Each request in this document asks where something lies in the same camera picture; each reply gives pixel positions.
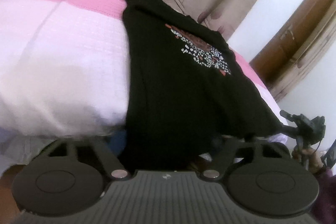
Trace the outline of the person's right hand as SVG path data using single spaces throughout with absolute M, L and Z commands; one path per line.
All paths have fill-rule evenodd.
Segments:
M 320 156 L 313 148 L 300 150 L 298 146 L 295 146 L 291 155 L 297 162 L 302 162 L 303 159 L 306 159 L 308 162 L 308 170 L 312 174 L 315 174 L 324 168 Z

